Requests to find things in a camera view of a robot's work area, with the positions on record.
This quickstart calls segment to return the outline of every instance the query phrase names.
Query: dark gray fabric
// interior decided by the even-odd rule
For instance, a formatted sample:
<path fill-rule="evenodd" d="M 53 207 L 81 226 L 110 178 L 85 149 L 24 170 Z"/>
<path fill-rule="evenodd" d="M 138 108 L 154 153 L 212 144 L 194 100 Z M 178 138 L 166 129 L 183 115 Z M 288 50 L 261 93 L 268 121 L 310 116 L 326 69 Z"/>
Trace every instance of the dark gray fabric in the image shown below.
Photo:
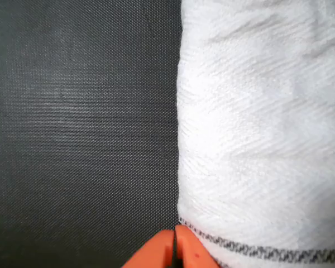
<path fill-rule="evenodd" d="M 120 267 L 177 223 L 180 2 L 0 1 L 0 267 Z"/>

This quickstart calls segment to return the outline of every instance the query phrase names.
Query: black mesh surface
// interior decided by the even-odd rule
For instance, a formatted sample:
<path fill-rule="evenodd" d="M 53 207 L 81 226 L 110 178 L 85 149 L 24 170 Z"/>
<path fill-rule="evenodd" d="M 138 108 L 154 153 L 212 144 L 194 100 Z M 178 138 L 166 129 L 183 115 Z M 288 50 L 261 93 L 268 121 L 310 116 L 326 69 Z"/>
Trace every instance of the black mesh surface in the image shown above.
<path fill-rule="evenodd" d="M 180 2 L 0 1 L 0 267 L 120 267 L 177 223 Z"/>

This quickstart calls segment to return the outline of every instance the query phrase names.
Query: white towel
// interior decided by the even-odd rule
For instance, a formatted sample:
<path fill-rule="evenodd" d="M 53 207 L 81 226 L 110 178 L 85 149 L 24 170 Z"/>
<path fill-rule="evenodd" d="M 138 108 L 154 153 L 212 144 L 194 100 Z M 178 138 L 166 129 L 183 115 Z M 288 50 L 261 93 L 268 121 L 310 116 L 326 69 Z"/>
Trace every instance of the white towel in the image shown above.
<path fill-rule="evenodd" d="M 181 17 L 181 222 L 225 267 L 335 267 L 335 0 Z"/>

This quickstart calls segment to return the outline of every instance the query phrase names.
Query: woven texture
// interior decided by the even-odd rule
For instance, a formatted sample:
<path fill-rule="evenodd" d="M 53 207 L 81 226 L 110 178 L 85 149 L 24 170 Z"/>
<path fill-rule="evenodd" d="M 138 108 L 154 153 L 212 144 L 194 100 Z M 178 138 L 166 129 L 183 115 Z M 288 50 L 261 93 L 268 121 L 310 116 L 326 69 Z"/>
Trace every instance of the woven texture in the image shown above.
<path fill-rule="evenodd" d="M 181 17 L 181 222 L 231 268 L 335 267 L 335 1 Z"/>
<path fill-rule="evenodd" d="M 0 1 L 0 267 L 120 267 L 178 222 L 179 1 Z"/>

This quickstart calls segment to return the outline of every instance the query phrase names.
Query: orange object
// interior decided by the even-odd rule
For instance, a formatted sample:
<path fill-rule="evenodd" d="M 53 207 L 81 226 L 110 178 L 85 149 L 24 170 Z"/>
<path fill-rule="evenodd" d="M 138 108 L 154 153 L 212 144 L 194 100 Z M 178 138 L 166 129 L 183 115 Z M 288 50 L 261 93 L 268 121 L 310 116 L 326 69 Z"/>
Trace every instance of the orange object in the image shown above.
<path fill-rule="evenodd" d="M 201 242 L 186 226 L 176 230 L 177 257 L 183 260 L 184 268 L 218 268 L 217 263 Z M 174 231 L 163 230 L 147 241 L 123 268 L 165 268 L 173 261 Z"/>

